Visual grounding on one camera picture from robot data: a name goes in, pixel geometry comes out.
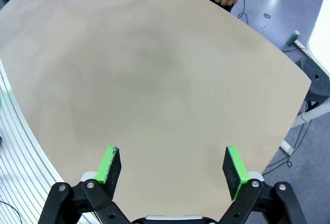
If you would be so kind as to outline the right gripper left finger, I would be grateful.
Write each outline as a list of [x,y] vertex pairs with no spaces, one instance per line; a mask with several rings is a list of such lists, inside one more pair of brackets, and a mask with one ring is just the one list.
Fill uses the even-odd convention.
[[51,187],[38,223],[78,223],[83,213],[94,213],[101,223],[129,223],[113,202],[120,171],[119,148],[109,146],[93,178]]

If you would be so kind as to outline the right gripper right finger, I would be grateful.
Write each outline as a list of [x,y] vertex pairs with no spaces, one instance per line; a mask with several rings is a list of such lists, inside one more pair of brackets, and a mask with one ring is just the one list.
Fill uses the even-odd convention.
[[270,186],[260,173],[252,177],[236,147],[226,147],[222,170],[232,203],[218,223],[245,223],[252,212],[262,213],[267,223],[307,223],[292,186]]

